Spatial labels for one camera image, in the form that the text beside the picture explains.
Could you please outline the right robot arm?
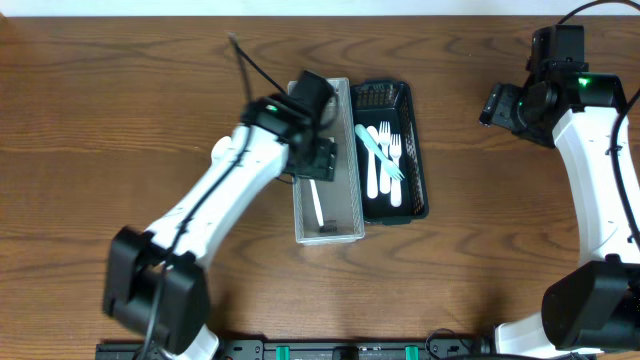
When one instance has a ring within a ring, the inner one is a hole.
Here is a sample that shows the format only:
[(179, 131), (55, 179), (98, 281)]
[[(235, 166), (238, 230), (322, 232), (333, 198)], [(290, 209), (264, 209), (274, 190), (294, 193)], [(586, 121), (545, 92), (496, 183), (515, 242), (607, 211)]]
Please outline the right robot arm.
[(579, 228), (579, 266), (541, 309), (494, 330), (501, 355), (553, 359), (639, 348), (639, 182), (628, 103), (612, 74), (559, 73), (496, 84), (480, 121), (560, 152)]

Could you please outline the white plastic fork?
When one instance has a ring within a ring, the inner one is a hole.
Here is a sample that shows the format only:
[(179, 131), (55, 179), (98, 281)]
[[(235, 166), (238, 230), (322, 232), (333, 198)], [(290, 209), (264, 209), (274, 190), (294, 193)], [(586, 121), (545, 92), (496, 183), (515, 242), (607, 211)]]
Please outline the white plastic fork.
[[(389, 153), (391, 156), (392, 161), (394, 162), (394, 164), (397, 167), (400, 167), (399, 165), (399, 159), (402, 155), (402, 149), (401, 149), (401, 137), (399, 134), (393, 134), (391, 136), (391, 144), (390, 144), (390, 148), (389, 148)], [(391, 196), (390, 196), (390, 203), (393, 207), (400, 207), (402, 205), (402, 191), (401, 191), (401, 181), (400, 180), (393, 180), (391, 182)]]
[(384, 159), (381, 162), (381, 170), (379, 177), (380, 192), (382, 194), (389, 194), (391, 190), (391, 178), (384, 165), (388, 159), (388, 148), (391, 141), (391, 128), (389, 121), (381, 121), (378, 129), (379, 145), (384, 155)]

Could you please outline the short white plastic spoon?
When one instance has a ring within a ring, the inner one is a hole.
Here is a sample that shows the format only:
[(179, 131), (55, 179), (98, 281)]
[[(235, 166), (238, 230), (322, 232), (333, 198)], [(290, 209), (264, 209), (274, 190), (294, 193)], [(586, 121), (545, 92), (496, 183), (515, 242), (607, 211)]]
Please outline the short white plastic spoon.
[[(374, 126), (368, 126), (367, 131), (373, 139), (373, 143), (378, 145), (378, 132)], [(368, 151), (368, 169), (367, 169), (367, 197), (375, 199), (378, 196), (378, 177), (376, 171), (375, 152)]]

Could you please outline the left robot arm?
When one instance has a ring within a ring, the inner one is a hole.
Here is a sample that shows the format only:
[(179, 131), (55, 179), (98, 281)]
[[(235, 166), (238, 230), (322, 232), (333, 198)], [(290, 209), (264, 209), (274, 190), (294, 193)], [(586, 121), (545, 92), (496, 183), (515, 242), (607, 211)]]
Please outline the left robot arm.
[(144, 337), (132, 356), (211, 359), (207, 273), (220, 244), (253, 199), (283, 173), (333, 178), (337, 147), (321, 137), (339, 115), (335, 96), (306, 102), (274, 94), (248, 104), (189, 192), (145, 230), (123, 227), (108, 255), (103, 311)]

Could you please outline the pale green plastic fork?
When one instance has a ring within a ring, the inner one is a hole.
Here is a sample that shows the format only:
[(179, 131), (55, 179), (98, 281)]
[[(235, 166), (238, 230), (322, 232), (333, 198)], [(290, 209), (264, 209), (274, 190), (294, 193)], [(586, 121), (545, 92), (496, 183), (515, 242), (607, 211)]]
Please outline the pale green plastic fork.
[[(380, 160), (380, 162), (382, 162), (382, 160), (384, 159), (384, 155), (382, 154), (379, 143), (378, 145), (375, 145), (373, 143), (373, 139), (368, 133), (367, 128), (365, 128), (362, 124), (356, 124), (354, 126), (354, 130), (356, 135), (361, 139), (361, 141), (365, 145), (365, 147), (368, 150), (373, 150), (375, 152), (375, 156)], [(397, 167), (394, 164), (394, 162), (389, 158), (385, 161), (384, 165), (391, 179), (401, 181), (405, 178), (400, 168)]]

